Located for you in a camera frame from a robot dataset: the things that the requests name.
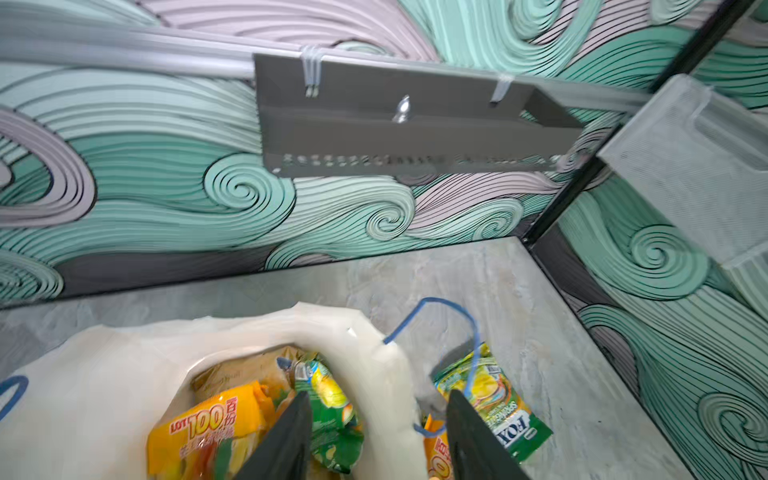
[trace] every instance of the floor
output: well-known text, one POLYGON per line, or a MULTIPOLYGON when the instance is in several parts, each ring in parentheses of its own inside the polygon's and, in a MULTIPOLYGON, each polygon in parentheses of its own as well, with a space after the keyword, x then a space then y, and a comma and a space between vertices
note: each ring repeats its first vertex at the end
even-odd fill
MULTIPOLYGON (((362 310, 388 333, 424 296, 463 305, 513 386, 554 435, 523 467, 549 478, 692 478, 516 238, 307 266, 0 311, 0 378, 103 323, 253 316, 297 301, 362 310)), ((468 338, 464 320, 425 308, 397 343, 417 395, 468 338)))

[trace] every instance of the blue bag handle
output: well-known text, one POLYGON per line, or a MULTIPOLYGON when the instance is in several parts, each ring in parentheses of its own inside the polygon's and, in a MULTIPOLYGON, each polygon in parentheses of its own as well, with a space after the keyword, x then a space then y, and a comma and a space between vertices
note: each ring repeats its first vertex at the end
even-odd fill
MULTIPOLYGON (((416 307, 411 310, 411 313, 408 314, 406 319, 404 319, 395 329, 394 332, 390 333, 385 339, 384 344, 392 342, 402 331, 405 329, 409 323, 413 320, 413 317, 415 317, 419 311, 426 305, 427 303, 441 303, 443 305, 449 306, 455 311, 461 313, 467 320, 469 320, 469 324, 472 326, 472 340, 474 343, 474 349, 473 349, 473 355, 472 355, 472 366, 469 369, 469 374, 467 375, 467 384, 464 386, 464 397, 467 400, 472 399, 472 384, 475 382, 475 372, 478 368, 478 362, 480 359, 480 329, 478 327, 478 322, 475 320, 475 318, 469 314, 469 312, 458 303, 454 303, 451 300, 446 300, 444 298, 438 298, 436 296, 426 296, 422 298, 419 301, 419 304, 416 305, 416 307)), ((424 429, 421 427, 421 425, 414 424, 413 428, 418 432, 424 435, 427 439, 433 439, 437 436, 442 435, 445 433, 445 425, 441 427, 437 432, 430 432, 429 430, 424 429)))
POLYGON ((0 382, 0 395, 6 393, 16 385, 18 385, 18 388, 14 392, 13 396, 10 400, 8 400, 8 403, 3 405, 2 409, 0 409, 0 422, 13 409, 16 403, 18 403, 19 399, 24 395, 24 392, 27 391, 27 387, 29 386, 29 379, 23 375, 14 375, 9 376, 7 379, 0 382))

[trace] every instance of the shopping bag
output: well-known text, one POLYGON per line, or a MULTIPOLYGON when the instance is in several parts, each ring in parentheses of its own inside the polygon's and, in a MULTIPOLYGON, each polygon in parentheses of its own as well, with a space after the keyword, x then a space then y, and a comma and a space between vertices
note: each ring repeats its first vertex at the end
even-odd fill
POLYGON ((180 389, 219 362, 286 344, 321 352, 356 407, 365 441, 355 478, 427 478, 408 360, 383 339, 360 311, 307 303, 257 317, 92 327, 0 391, 2 478, 144 480, 147 435, 180 389))

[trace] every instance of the snack package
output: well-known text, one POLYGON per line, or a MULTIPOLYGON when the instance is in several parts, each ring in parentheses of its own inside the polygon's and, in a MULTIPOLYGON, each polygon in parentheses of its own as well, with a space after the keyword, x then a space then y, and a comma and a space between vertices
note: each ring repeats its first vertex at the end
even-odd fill
MULTIPOLYGON (((433 376, 437 390, 447 400, 451 390, 463 390, 472 367, 470 353, 433 376)), ((470 403, 493 431, 496 438, 518 462, 525 460, 552 435, 547 427, 512 388, 486 344, 480 346, 480 359, 472 383, 470 403)))
MULTIPOLYGON (((429 432, 437 432, 445 423, 435 420, 430 415, 424 428, 429 432)), ((448 447, 448 433, 433 439, 424 439, 424 453, 427 455, 427 474, 438 480, 453 480, 453 464, 448 447)))
POLYGON ((362 452, 362 425, 352 404, 316 354, 296 364, 297 392, 305 391, 312 406, 314 458, 334 472, 349 474, 362 452))
POLYGON ((281 410, 280 404, 293 391, 291 373, 302 355, 304 352, 295 346, 284 346, 219 363, 192 380, 195 400, 202 402, 224 390, 257 381, 272 399, 275 409, 281 410))
MULTIPOLYGON (((296 397, 296 390, 293 388, 293 370, 296 362, 305 355, 304 351, 295 346, 283 346, 269 352, 227 360, 195 377, 191 388, 195 399, 199 402, 226 389, 257 381, 263 393, 273 403, 270 410, 269 406, 260 402, 265 421, 271 428, 296 397)), ((339 474, 331 472, 313 457, 306 477, 307 480, 337 480, 339 474)))
POLYGON ((274 404, 258 382, 229 389, 155 427, 147 439, 147 473, 155 480, 229 480, 273 423, 274 404))

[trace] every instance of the wall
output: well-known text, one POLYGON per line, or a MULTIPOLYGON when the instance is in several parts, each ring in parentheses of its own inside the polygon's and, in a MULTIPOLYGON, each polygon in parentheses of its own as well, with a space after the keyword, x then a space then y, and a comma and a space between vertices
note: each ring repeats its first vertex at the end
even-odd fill
MULTIPOLYGON (((0 0, 0 14, 26 10, 335 45, 642 88, 707 17, 706 5, 0 0)), ((587 127, 556 172, 282 180, 261 166, 257 112, 245 81, 5 64, 0 300, 8 305, 520 234, 622 117, 574 114, 587 127)))
MULTIPOLYGON (((768 107, 766 8, 695 73, 756 114, 768 107)), ((698 478, 768 478, 768 254, 720 269, 615 174, 534 252, 698 478)))

